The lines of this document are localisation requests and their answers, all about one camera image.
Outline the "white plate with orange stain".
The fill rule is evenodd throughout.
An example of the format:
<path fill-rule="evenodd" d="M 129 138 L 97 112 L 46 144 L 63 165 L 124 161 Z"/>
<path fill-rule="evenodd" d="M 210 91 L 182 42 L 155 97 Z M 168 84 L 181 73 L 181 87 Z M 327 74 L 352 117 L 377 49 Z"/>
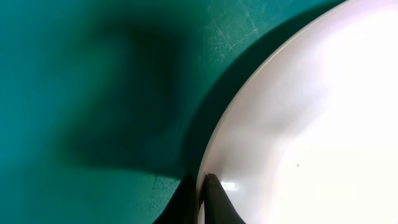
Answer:
<path fill-rule="evenodd" d="M 346 1 L 238 91 L 203 156 L 246 223 L 397 222 L 397 1 Z"/>

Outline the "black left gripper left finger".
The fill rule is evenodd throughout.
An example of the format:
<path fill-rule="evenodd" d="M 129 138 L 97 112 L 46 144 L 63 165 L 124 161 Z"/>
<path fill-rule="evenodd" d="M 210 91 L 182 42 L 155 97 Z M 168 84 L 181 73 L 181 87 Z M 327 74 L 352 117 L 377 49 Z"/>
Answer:
<path fill-rule="evenodd" d="M 194 224 L 195 184 L 194 176 L 187 174 L 153 224 Z"/>

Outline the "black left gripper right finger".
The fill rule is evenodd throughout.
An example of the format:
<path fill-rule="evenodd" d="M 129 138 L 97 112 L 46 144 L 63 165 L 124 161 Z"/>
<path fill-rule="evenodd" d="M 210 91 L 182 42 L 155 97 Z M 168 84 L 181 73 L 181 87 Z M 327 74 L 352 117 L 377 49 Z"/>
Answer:
<path fill-rule="evenodd" d="M 245 224 L 215 174 L 207 174 L 204 183 L 205 224 Z"/>

